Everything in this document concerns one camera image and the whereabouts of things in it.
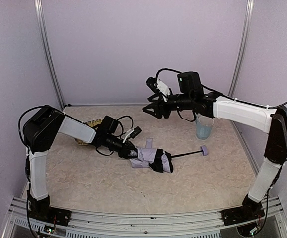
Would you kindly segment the lilac folding umbrella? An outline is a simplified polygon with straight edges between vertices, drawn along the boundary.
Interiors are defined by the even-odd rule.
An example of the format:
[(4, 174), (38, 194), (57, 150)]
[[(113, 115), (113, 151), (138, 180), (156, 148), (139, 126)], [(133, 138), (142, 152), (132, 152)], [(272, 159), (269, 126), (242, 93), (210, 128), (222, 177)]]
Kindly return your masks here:
[(160, 148), (153, 148), (153, 139), (146, 140), (145, 147), (136, 147), (130, 152), (132, 168), (151, 168), (159, 173), (172, 173), (174, 170), (172, 159), (202, 153), (203, 156), (208, 155), (208, 149), (205, 145), (201, 146), (198, 151), (183, 154), (172, 155)]

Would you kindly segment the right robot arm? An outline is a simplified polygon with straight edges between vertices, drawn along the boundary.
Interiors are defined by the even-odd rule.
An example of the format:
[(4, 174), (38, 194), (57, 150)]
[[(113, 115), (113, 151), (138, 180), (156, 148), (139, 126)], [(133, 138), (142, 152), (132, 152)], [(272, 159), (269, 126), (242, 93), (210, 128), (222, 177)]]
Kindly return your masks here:
[(269, 107), (240, 101), (214, 89), (204, 93), (197, 72), (177, 73), (180, 93), (171, 89), (157, 76), (146, 84), (154, 93), (143, 111), (158, 118), (169, 118), (172, 111), (192, 110), (208, 118), (227, 119), (268, 134), (264, 160), (254, 184), (240, 207), (222, 210), (225, 225), (247, 222), (265, 215), (262, 200), (279, 178), (287, 158), (287, 108)]

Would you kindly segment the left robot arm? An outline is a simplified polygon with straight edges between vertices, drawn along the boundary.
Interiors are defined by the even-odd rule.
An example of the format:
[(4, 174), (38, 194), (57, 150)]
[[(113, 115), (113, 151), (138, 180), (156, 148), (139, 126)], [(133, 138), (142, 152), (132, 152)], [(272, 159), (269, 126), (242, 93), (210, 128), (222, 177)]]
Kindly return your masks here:
[(67, 136), (95, 150), (101, 147), (120, 158), (132, 159), (138, 154), (135, 145), (123, 141), (115, 132), (121, 126), (118, 119), (105, 116), (99, 122), (82, 122), (49, 105), (29, 110), (35, 114), (19, 125), (20, 139), (26, 149), (25, 173), (29, 183), (27, 191), (27, 213), (30, 218), (50, 220), (56, 210), (50, 206), (47, 191), (46, 165), (49, 151), (60, 136)]

